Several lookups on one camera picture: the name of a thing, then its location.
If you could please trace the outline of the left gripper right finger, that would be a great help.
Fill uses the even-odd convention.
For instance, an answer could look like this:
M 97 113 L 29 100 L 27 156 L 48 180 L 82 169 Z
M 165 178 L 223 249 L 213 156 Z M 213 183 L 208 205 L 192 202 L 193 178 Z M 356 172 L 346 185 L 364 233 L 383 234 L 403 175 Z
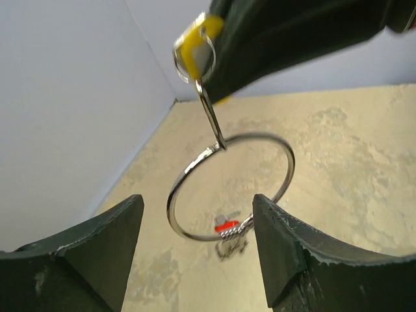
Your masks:
M 414 311 L 415 256 L 335 239 L 257 194 L 253 224 L 273 311 Z

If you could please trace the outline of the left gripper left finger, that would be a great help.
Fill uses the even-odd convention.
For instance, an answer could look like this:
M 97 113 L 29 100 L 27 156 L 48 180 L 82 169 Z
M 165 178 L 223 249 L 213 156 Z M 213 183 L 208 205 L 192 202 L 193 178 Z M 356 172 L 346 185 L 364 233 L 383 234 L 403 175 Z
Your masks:
M 1 252 L 1 310 L 121 311 L 143 212 L 135 194 L 60 233 Z

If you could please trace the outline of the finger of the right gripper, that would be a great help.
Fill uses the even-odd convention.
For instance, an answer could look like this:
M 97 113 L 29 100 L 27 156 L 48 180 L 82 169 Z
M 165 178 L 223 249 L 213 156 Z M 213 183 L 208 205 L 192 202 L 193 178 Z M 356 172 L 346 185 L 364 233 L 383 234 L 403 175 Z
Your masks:
M 212 1 L 223 19 L 216 64 L 203 83 L 216 103 L 256 80 L 371 39 L 415 28 L 414 1 Z

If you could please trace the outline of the yellow key tag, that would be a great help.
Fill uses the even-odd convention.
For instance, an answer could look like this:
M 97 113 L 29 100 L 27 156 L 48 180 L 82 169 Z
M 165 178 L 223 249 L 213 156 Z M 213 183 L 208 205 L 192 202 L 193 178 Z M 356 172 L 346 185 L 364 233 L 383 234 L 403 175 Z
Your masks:
M 174 42 L 177 75 L 185 83 L 204 83 L 216 66 L 214 42 L 224 28 L 220 16 L 202 12 Z

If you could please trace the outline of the red key tag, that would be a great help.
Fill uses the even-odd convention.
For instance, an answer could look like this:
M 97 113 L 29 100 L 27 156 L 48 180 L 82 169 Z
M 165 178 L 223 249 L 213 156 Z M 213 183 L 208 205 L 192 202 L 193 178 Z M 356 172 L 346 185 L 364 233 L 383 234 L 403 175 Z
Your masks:
M 221 224 L 216 223 L 215 226 L 214 226 L 214 228 L 215 228 L 214 230 L 217 233 L 220 233 L 220 232 L 225 231 L 227 229 L 233 228 L 233 227 L 235 227 L 239 224 L 240 224 L 240 222 L 238 220 L 226 220 L 225 222 L 223 222 Z

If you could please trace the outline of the large metal keyring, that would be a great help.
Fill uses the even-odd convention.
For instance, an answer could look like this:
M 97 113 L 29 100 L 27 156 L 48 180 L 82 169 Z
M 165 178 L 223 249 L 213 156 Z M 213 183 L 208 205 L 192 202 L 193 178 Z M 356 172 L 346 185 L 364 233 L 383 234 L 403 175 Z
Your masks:
M 287 172 L 285 179 L 278 189 L 277 193 L 272 198 L 272 202 L 277 203 L 281 197 L 285 194 L 291 181 L 293 179 L 295 171 L 295 155 L 291 145 L 281 136 L 275 135 L 273 133 L 267 132 L 249 132 L 233 135 L 225 139 L 226 146 L 232 146 L 239 142 L 245 140 L 265 140 L 273 142 L 282 148 L 283 152 L 287 158 Z M 214 235 L 197 235 L 185 231 L 177 222 L 176 219 L 176 198 L 181 190 L 181 187 L 185 180 L 191 175 L 191 173 L 202 165 L 209 158 L 217 154 L 221 150 L 218 143 L 213 144 L 205 148 L 193 161 L 191 161 L 188 166 L 178 175 L 172 189 L 168 195 L 166 203 L 166 216 L 170 227 L 173 231 L 178 234 L 180 237 L 188 238 L 194 241 L 200 242 L 213 242 L 213 241 L 230 241 L 247 234 L 249 230 L 254 227 L 254 216 L 251 214 L 246 218 L 242 223 L 237 226 L 234 226 L 230 229 L 221 231 L 219 234 Z

